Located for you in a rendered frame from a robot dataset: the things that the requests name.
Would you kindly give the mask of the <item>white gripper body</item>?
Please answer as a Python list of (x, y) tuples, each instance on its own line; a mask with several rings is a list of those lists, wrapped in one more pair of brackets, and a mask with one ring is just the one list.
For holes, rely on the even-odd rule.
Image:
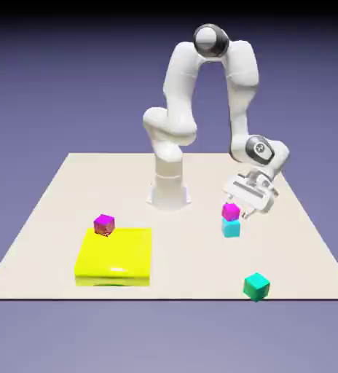
[(263, 173), (237, 174), (226, 182), (223, 191), (260, 213), (268, 213), (279, 195), (272, 181)]

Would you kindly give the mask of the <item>small magenta cube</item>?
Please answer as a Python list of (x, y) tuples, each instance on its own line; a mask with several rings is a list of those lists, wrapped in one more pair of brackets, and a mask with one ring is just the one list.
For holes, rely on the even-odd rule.
[(234, 203), (225, 203), (222, 206), (222, 217), (227, 221), (235, 221), (240, 218), (240, 208)]

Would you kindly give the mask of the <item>small cyan cube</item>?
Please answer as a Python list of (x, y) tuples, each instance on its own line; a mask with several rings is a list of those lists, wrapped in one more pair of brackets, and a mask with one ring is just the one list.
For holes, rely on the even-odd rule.
[(226, 238), (239, 237), (240, 221), (238, 219), (228, 221), (223, 218), (221, 223), (221, 231)]

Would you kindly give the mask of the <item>small teal cube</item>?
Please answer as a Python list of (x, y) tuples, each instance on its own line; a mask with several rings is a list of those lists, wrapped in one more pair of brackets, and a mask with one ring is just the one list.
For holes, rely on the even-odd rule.
[(258, 302), (265, 298), (268, 295), (269, 290), (270, 281), (258, 272), (249, 275), (244, 280), (243, 293), (254, 302)]

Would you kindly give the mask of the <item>small purple cube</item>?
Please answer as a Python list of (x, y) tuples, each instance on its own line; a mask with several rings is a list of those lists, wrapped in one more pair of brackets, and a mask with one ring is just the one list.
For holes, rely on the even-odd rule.
[(113, 216), (101, 214), (93, 222), (95, 234), (109, 236), (115, 229), (115, 220)]

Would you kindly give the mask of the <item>large yellow box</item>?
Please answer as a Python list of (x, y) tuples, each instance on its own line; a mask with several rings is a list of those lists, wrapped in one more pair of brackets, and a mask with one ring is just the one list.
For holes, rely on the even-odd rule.
[(148, 286), (152, 230), (116, 228), (102, 236), (89, 228), (82, 242), (74, 276), (78, 286)]

